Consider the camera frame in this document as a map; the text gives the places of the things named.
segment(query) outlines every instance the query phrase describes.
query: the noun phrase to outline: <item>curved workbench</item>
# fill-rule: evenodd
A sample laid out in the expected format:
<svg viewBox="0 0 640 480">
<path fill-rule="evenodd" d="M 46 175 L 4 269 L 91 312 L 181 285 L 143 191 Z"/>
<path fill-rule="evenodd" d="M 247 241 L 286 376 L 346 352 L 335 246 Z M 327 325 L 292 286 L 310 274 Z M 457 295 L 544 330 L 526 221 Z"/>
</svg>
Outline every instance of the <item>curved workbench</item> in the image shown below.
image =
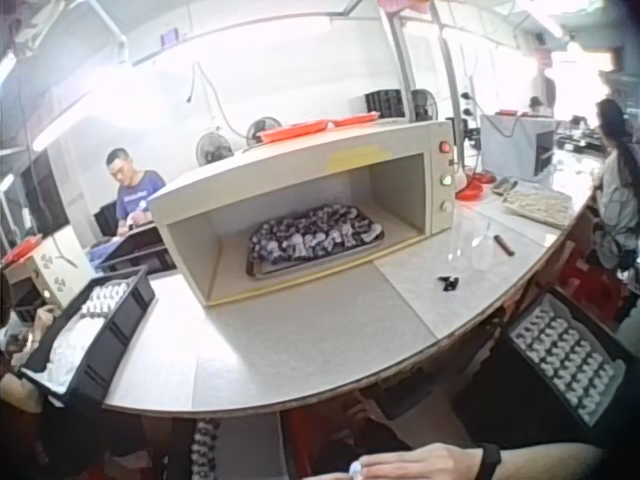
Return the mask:
<svg viewBox="0 0 640 480">
<path fill-rule="evenodd" d="M 553 188 L 590 195 L 600 162 L 558 152 Z M 473 267 L 490 222 L 515 250 Z M 202 307 L 179 273 L 152 277 L 157 299 L 113 381 L 105 407 L 146 415 L 244 415 L 364 387 L 446 348 L 515 293 L 566 231 L 502 211 L 485 193 L 456 205 L 453 228 L 373 262 L 304 285 Z M 443 292 L 440 275 L 460 277 Z"/>
</svg>

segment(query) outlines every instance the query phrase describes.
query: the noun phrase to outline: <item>white machine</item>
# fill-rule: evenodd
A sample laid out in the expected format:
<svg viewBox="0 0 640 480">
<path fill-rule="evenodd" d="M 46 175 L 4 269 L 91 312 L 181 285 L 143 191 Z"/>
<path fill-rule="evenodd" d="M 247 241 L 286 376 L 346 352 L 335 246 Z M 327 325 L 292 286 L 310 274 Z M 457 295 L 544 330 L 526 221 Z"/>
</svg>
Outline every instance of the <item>white machine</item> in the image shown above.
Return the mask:
<svg viewBox="0 0 640 480">
<path fill-rule="evenodd" d="M 333 274 L 450 228 L 452 144 L 446 121 L 331 129 L 193 170 L 149 206 L 196 298 L 217 305 Z M 248 275 L 258 225 L 327 204 L 356 207 L 382 226 L 384 238 L 270 278 Z"/>
<path fill-rule="evenodd" d="M 45 301 L 60 309 L 64 309 L 95 275 L 71 225 L 45 238 L 22 261 L 21 268 L 31 277 Z"/>
<path fill-rule="evenodd" d="M 506 138 L 489 121 L 492 120 Z M 482 167 L 498 177 L 533 180 L 553 159 L 554 135 L 558 126 L 550 118 L 482 115 Z"/>
</svg>

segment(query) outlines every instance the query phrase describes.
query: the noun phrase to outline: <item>yellow label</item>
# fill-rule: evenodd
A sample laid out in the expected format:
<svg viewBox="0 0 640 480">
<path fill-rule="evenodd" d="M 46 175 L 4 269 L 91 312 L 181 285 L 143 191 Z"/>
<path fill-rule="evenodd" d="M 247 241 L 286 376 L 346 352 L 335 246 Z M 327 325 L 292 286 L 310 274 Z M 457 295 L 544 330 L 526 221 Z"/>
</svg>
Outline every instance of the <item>yellow label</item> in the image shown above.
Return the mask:
<svg viewBox="0 0 640 480">
<path fill-rule="evenodd" d="M 391 152 L 380 150 L 377 146 L 352 148 L 329 155 L 327 170 L 331 173 L 344 172 L 354 168 L 365 167 L 374 163 L 384 162 L 391 158 Z"/>
</svg>

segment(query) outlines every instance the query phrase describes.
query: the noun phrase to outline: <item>black watch strap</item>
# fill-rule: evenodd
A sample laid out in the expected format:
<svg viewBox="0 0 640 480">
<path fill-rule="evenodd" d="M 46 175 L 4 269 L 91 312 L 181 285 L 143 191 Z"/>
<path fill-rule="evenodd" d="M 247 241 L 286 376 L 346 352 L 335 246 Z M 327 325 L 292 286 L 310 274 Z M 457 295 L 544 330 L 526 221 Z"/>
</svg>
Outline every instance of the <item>black watch strap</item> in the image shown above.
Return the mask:
<svg viewBox="0 0 640 480">
<path fill-rule="evenodd" d="M 482 448 L 482 462 L 476 480 L 492 480 L 498 465 L 502 463 L 500 448 L 490 443 L 483 443 L 480 447 Z"/>
</svg>

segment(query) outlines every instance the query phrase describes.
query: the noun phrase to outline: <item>blue t-shirt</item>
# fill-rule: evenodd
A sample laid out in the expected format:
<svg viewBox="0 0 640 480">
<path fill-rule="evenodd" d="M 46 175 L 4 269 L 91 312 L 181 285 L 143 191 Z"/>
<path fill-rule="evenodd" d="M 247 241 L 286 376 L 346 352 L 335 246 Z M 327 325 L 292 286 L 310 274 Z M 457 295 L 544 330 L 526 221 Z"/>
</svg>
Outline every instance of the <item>blue t-shirt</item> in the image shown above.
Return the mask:
<svg viewBox="0 0 640 480">
<path fill-rule="evenodd" d="M 133 212 L 148 212 L 147 200 L 165 186 L 164 180 L 153 170 L 147 170 L 133 187 L 118 188 L 116 215 L 118 220 L 126 220 Z"/>
</svg>

